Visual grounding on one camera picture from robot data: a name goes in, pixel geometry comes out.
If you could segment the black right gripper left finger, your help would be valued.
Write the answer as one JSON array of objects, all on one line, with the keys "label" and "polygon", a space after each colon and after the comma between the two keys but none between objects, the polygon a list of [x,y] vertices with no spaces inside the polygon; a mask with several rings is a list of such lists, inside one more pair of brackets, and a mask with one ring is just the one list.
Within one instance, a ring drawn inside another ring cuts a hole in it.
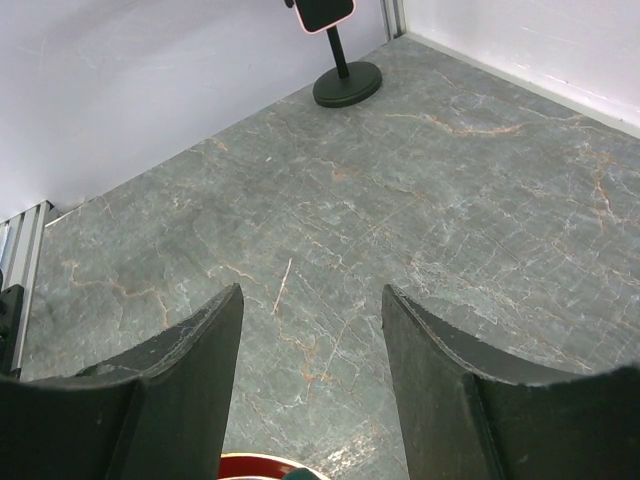
[{"label": "black right gripper left finger", "polygon": [[234,283],[73,376],[2,377],[2,478],[216,478],[243,313]]}]

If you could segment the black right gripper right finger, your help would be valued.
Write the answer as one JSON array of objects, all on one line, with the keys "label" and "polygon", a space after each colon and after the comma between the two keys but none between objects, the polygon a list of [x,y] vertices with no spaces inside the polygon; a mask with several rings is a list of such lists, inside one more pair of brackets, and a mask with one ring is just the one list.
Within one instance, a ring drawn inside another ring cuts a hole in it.
[{"label": "black right gripper right finger", "polygon": [[413,479],[635,479],[639,366],[543,366],[433,315],[393,285],[382,327]]}]

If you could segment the black phone stand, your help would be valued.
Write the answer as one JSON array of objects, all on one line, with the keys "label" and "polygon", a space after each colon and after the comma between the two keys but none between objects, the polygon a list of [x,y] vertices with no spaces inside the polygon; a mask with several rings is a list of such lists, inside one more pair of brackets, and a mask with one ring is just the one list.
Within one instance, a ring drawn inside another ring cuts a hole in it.
[{"label": "black phone stand", "polygon": [[[284,4],[293,9],[293,1],[285,0]],[[346,60],[338,24],[315,33],[327,34],[335,62],[335,67],[320,76],[312,89],[315,103],[324,108],[343,108],[358,104],[374,95],[383,83],[381,70],[375,64]]]}]

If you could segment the pink smartphone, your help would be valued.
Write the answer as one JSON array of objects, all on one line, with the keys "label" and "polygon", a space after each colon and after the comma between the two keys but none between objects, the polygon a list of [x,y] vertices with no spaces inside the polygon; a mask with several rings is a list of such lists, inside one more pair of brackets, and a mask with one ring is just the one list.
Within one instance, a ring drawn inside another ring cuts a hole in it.
[{"label": "pink smartphone", "polygon": [[315,34],[349,18],[356,9],[354,0],[294,0],[295,10],[303,30]]}]

